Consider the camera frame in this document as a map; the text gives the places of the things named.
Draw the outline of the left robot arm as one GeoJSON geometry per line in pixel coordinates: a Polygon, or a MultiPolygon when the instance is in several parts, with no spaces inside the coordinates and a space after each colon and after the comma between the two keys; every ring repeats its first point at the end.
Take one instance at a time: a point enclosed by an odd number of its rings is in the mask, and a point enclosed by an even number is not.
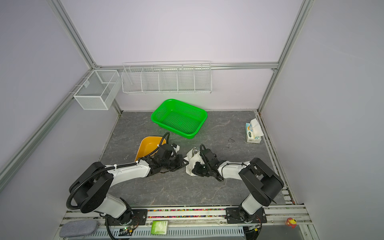
{"type": "Polygon", "coordinates": [[[147,178],[159,173],[175,172],[186,167],[189,161],[178,153],[179,146],[164,143],[170,133],[163,135],[159,145],[149,154],[132,163],[104,165],[92,163],[69,188],[66,201],[68,210],[83,214],[96,212],[114,219],[120,225],[130,224],[137,216],[123,198],[109,194],[110,187],[138,178],[147,178]]]}

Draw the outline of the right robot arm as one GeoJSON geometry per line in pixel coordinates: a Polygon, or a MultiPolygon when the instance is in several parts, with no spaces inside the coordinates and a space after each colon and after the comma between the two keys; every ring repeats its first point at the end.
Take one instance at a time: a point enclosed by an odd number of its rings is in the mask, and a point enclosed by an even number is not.
{"type": "Polygon", "coordinates": [[[284,181],[259,158],[235,163],[220,161],[217,155],[203,144],[192,149],[186,160],[186,172],[190,176],[213,177],[219,182],[226,179],[242,181],[250,192],[237,208],[226,208],[228,223],[260,223],[263,221],[263,207],[274,202],[285,186],[284,181]]]}

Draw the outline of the white paper napkin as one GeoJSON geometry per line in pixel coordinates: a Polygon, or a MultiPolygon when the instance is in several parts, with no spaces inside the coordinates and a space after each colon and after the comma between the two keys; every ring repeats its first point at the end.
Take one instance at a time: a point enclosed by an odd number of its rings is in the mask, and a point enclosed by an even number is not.
{"type": "Polygon", "coordinates": [[[187,156],[184,157],[184,160],[189,162],[189,164],[186,166],[186,173],[190,176],[196,176],[192,173],[192,170],[195,168],[196,163],[203,164],[203,159],[200,156],[200,150],[198,153],[194,153],[193,149],[191,149],[187,153],[187,156]]]}

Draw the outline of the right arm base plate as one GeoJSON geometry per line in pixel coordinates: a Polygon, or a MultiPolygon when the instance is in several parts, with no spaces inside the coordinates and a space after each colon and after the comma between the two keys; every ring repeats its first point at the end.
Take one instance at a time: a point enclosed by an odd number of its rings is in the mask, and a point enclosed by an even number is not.
{"type": "Polygon", "coordinates": [[[264,224],[267,218],[264,208],[258,209],[254,214],[248,214],[245,210],[237,208],[226,208],[225,218],[228,224],[264,224]]]}

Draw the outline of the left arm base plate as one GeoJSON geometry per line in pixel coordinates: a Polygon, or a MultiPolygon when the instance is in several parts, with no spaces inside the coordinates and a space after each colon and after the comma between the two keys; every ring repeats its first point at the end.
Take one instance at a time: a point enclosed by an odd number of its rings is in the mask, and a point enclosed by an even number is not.
{"type": "Polygon", "coordinates": [[[145,225],[148,215],[148,209],[126,210],[120,217],[113,218],[106,215],[110,226],[136,226],[145,225]]]}

